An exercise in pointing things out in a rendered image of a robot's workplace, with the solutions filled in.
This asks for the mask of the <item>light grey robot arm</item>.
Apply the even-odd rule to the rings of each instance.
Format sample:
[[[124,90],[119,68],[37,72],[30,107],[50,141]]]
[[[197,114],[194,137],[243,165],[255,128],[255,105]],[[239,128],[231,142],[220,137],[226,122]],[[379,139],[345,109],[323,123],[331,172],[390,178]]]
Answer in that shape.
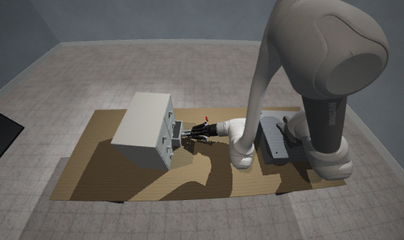
[[[250,167],[264,96],[283,66],[304,104],[276,124],[288,147],[303,145],[324,180],[349,178],[353,163],[342,136],[347,96],[374,82],[388,62],[387,37],[357,7],[340,0],[277,0],[259,48],[246,118],[216,125],[219,137],[229,136],[232,165]]]

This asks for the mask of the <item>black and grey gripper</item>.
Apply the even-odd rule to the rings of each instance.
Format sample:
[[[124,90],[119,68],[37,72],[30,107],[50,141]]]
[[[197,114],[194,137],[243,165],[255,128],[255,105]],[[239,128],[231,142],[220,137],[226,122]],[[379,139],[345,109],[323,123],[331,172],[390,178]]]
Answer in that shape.
[[[193,139],[199,139],[205,141],[207,141],[208,137],[218,135],[216,131],[216,124],[211,124],[211,131],[210,131],[210,125],[207,124],[206,122],[194,126],[192,129],[184,130],[182,132],[184,132],[184,134],[182,134],[183,137],[192,136]],[[203,137],[199,135],[205,135],[205,136]]]

